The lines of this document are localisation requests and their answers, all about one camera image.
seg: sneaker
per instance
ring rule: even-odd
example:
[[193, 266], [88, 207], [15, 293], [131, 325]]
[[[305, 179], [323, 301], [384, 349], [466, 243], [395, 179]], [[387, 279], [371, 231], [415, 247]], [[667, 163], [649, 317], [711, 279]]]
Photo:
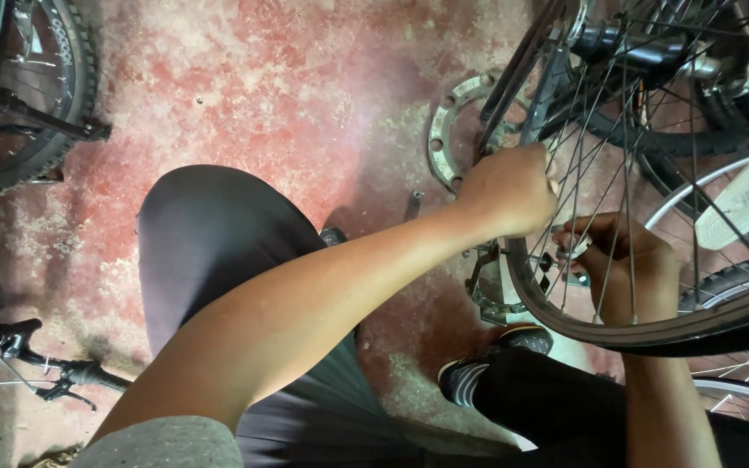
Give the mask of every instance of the sneaker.
[[515, 346], [524, 346], [547, 356], [554, 346], [554, 338], [539, 325], [521, 325], [505, 331], [481, 354], [448, 362], [441, 367], [438, 371], [438, 387], [443, 397], [456, 405], [473, 406], [473, 391], [479, 376], [490, 365], [490, 357]]

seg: red concrete floor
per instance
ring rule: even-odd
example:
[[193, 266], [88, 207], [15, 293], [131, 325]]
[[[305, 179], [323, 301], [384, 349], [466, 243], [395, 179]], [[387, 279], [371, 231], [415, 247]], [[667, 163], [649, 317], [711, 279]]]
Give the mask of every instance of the red concrete floor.
[[[98, 115], [114, 132], [77, 146], [66, 183], [0, 198], [1, 316], [41, 318], [41, 353], [98, 357], [130, 378], [151, 360], [135, 214], [160, 175], [238, 167], [350, 238], [400, 223], [415, 189], [426, 194], [421, 215], [433, 211], [446, 201], [425, 159], [433, 106], [454, 83], [502, 68], [532, 18], [530, 3], [505, 0], [78, 4], [98, 51]], [[442, 363], [487, 340], [463, 290], [473, 259], [446, 261], [372, 314], [360, 359], [391, 414], [510, 441], [433, 384]], [[614, 367], [613, 356], [580, 349], [593, 369]], [[117, 395], [79, 391], [96, 414], [0, 387], [0, 466], [87, 441]]]

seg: bicycle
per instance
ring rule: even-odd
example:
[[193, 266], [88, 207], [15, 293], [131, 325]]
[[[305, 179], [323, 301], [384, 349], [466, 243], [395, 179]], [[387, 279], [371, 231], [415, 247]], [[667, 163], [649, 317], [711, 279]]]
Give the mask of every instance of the bicycle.
[[[738, 244], [713, 255], [732, 257], [737, 249], [749, 256], [749, 229], [737, 229], [697, 183], [699, 168], [719, 155], [731, 154], [733, 161], [749, 156], [749, 3], [629, 0], [598, 21], [589, 19], [592, 10], [584, 0], [547, 2], [502, 73], [460, 83], [435, 111], [430, 166], [452, 192], [462, 174], [449, 154], [448, 125], [479, 98], [487, 99], [479, 156], [493, 153], [506, 135], [518, 135], [520, 145], [549, 143], [552, 162], [560, 175], [564, 171], [551, 226], [534, 237], [479, 247], [487, 253], [468, 280], [469, 293], [491, 321], [527, 311], [563, 335], [615, 351], [706, 356], [749, 350], [749, 291], [668, 321], [610, 327], [598, 321], [597, 306], [583, 310], [578, 304], [588, 301], [568, 300], [584, 278], [571, 274], [570, 263], [559, 261], [548, 243], [552, 229], [583, 214], [619, 211], [635, 218], [633, 191], [642, 188], [643, 171], [664, 196], [681, 184], [692, 188], [673, 205], [690, 219], [691, 232], [671, 243], [691, 267], [681, 284], [695, 303], [706, 303], [702, 280], [720, 268], [702, 268], [708, 254], [697, 248], [692, 220], [720, 213]], [[533, 93], [525, 92], [528, 85]], [[526, 112], [523, 122], [504, 120], [514, 103]], [[602, 156], [611, 151], [606, 143], [622, 157]], [[592, 203], [580, 197], [581, 185]], [[577, 251], [576, 242], [568, 250]], [[484, 266], [502, 255], [518, 295], [508, 304], [490, 301], [477, 287]], [[569, 303], [578, 310], [569, 310]]]
[[[96, 142], [110, 128], [90, 120], [97, 90], [91, 40], [69, 0], [0, 0], [0, 194], [26, 183], [61, 182], [49, 172], [77, 141]], [[67, 361], [31, 350], [42, 322], [33, 318], [0, 322], [0, 361], [38, 397], [70, 397], [96, 410], [71, 391], [99, 385], [123, 391], [130, 382], [103, 370], [98, 361]], [[37, 388], [7, 364], [17, 359], [60, 377]]]

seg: person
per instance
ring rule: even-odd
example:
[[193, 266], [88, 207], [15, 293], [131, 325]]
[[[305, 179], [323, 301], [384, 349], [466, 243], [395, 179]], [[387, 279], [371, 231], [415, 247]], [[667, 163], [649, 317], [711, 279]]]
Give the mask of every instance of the person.
[[[437, 212], [326, 248], [307, 218], [253, 175], [222, 166], [163, 175], [137, 231], [155, 359], [71, 467], [445, 464], [385, 414], [357, 365], [353, 330], [444, 259], [543, 229], [557, 208], [551, 187], [543, 145], [504, 149]], [[614, 214], [594, 217], [594, 247], [578, 259], [593, 296], [602, 292], [602, 246], [617, 230], [602, 306], [612, 325], [631, 320], [621, 286], [628, 265], [618, 258], [626, 226]], [[634, 226], [632, 235], [638, 318], [667, 318], [677, 310], [677, 260], [648, 231]], [[711, 429], [684, 360], [623, 356], [623, 387], [550, 359], [551, 344], [542, 327], [518, 326], [481, 355], [442, 366], [448, 400], [538, 447], [454, 465], [713, 468], [721, 466], [713, 431], [728, 466], [749, 465], [749, 424], [712, 415]]]

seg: hand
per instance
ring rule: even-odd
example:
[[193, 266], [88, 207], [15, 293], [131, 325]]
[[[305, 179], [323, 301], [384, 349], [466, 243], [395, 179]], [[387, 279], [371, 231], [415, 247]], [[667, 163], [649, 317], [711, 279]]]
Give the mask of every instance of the hand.
[[[582, 235], [588, 228], [593, 243], [576, 262], [591, 278], [591, 298], [598, 307], [602, 295], [600, 318], [606, 325], [632, 323], [631, 267], [629, 257], [629, 223], [626, 215], [603, 213], [577, 218], [563, 226], [564, 232], [554, 234], [557, 242], [565, 232]], [[652, 234], [635, 220], [632, 224], [634, 251], [635, 312], [638, 323], [659, 322], [677, 315], [678, 274], [680, 265], [675, 251], [664, 240]], [[607, 282], [606, 271], [609, 271]]]
[[557, 209], [556, 183], [546, 176], [545, 145], [501, 148], [471, 169], [453, 208], [484, 240], [525, 237], [544, 228]]

